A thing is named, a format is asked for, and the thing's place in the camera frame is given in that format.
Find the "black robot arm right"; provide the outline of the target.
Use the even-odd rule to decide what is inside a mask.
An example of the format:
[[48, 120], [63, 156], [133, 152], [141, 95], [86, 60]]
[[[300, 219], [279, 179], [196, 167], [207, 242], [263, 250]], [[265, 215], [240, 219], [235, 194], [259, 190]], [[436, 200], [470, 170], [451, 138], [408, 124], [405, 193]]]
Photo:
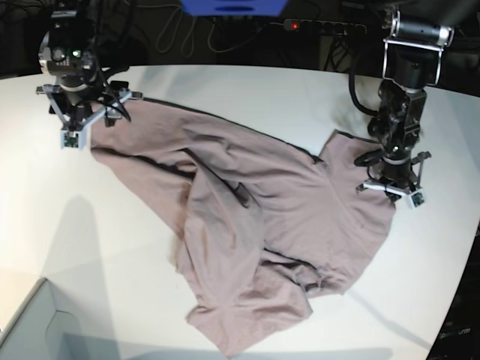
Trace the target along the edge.
[[54, 1], [50, 27], [38, 50], [43, 73], [55, 83], [37, 87], [49, 101], [49, 113], [67, 131], [79, 131], [93, 119], [93, 107], [102, 110], [106, 126], [131, 120], [125, 108], [128, 84], [113, 82], [127, 71], [128, 38], [134, 28], [135, 7], [130, 1], [118, 33], [104, 19], [104, 1]]

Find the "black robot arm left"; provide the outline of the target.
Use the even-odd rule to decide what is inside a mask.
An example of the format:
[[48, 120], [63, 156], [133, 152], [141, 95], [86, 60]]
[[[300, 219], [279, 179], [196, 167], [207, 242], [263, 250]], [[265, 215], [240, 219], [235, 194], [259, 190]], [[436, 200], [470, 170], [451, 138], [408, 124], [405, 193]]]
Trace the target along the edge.
[[356, 67], [364, 48], [352, 60], [349, 70], [349, 93], [355, 107], [370, 116], [367, 131], [380, 149], [355, 160], [367, 169], [368, 179], [360, 191], [379, 190], [405, 197], [421, 190], [421, 172], [427, 152], [417, 156], [412, 151], [419, 141], [420, 120], [427, 100], [427, 86], [440, 78], [444, 50], [453, 41], [455, 29], [428, 19], [407, 15], [398, 4], [387, 4], [382, 27], [388, 34], [383, 40], [382, 82], [378, 89], [379, 109], [363, 106], [356, 95]]

